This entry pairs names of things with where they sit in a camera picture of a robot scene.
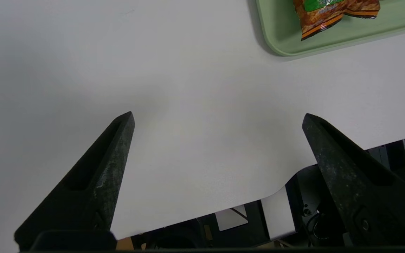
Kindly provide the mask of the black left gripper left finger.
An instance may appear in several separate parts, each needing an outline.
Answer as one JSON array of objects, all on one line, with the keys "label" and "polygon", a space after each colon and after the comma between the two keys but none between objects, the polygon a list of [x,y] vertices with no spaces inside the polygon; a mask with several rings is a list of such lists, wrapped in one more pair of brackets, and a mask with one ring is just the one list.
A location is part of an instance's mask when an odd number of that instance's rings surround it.
[{"label": "black left gripper left finger", "polygon": [[21,251],[114,251],[110,231],[134,134],[132,112],[116,117],[16,229]]}]

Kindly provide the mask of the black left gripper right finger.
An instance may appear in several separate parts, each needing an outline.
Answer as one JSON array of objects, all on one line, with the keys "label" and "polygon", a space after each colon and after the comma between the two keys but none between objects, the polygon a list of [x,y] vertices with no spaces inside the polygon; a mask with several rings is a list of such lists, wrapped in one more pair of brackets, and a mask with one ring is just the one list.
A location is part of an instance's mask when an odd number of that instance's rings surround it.
[{"label": "black left gripper right finger", "polygon": [[405,182],[319,116],[302,129],[354,245],[405,245]]}]

